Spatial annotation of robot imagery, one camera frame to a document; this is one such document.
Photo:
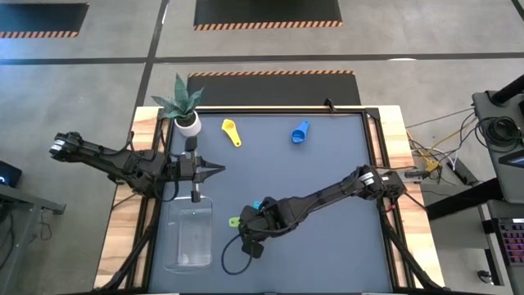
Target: clear plastic container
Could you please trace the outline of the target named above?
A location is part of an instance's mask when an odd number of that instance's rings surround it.
[[[192,273],[211,264],[213,203],[202,196],[177,197],[169,205],[164,265],[175,273]]]

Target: concrete floor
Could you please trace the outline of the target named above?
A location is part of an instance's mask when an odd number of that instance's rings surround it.
[[[524,52],[524,22],[510,0],[340,0],[342,28],[217,32],[192,30],[194,2],[169,4],[158,57]],[[147,56],[160,0],[90,3],[78,38],[0,39],[0,58]],[[31,245],[19,294],[81,292],[93,286],[115,185],[87,166],[53,161],[47,150],[56,132],[71,130],[89,141],[120,147],[143,69],[143,64],[0,66],[0,125],[7,127],[0,129],[0,159],[24,171],[20,189],[67,203],[64,216],[48,217],[53,238]],[[524,60],[159,64],[153,67],[145,105],[152,105],[150,95],[172,91],[175,73],[322,69],[354,70],[364,105],[400,105],[405,124],[411,125],[469,107],[472,93],[499,89],[521,75]],[[411,131],[419,142],[431,145],[458,129],[466,115]],[[440,148],[457,144],[455,139]],[[474,139],[459,156],[478,179],[494,177],[487,151]],[[445,275],[446,284],[493,293],[471,277],[480,267],[472,261],[483,253],[443,240],[449,224],[431,226],[444,273],[463,274]]]

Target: hazard stripe mat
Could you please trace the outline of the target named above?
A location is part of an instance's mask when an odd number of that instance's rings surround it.
[[[206,106],[360,106],[352,70],[267,70],[192,73],[187,89],[204,89]]]
[[[74,38],[89,4],[0,4],[0,38]]]
[[[196,0],[195,30],[343,26],[337,0]]]

